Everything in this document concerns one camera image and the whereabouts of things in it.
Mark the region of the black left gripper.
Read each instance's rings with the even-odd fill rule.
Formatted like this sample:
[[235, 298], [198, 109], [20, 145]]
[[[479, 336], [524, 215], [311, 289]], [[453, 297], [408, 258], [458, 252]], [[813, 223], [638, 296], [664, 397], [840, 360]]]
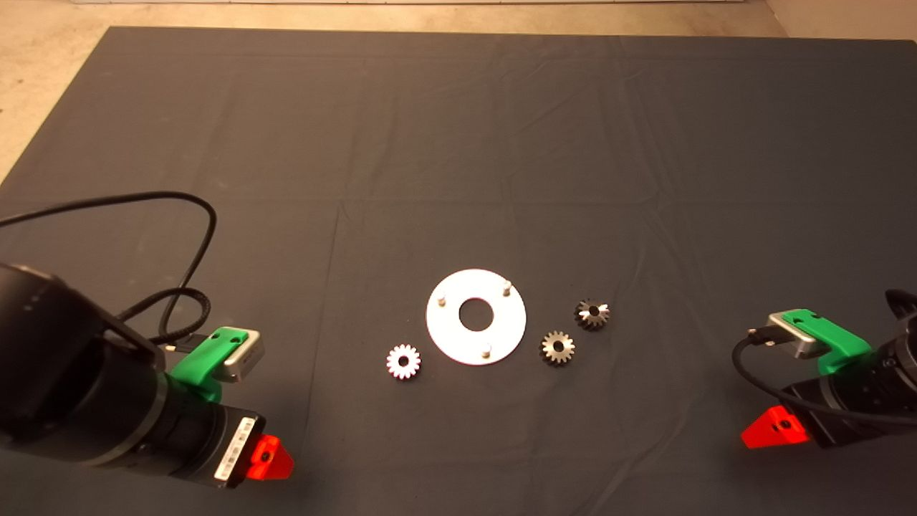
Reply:
[[262, 434], [263, 415], [206, 401], [177, 380], [166, 380], [163, 411], [148, 435], [150, 474], [233, 489], [244, 480], [252, 453], [253, 480], [291, 477], [294, 460], [278, 437]]

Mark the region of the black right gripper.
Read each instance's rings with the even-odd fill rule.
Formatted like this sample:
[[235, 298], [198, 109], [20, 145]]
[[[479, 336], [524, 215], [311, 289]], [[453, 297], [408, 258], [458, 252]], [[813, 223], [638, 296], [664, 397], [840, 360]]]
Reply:
[[[782, 392], [803, 401], [862, 414], [888, 415], [890, 401], [872, 373], [838, 371], [834, 375], [802, 380]], [[776, 405], [766, 409], [741, 434], [744, 446], [760, 449], [809, 443], [831, 449], [890, 435], [890, 428], [842, 419], [799, 406]]]

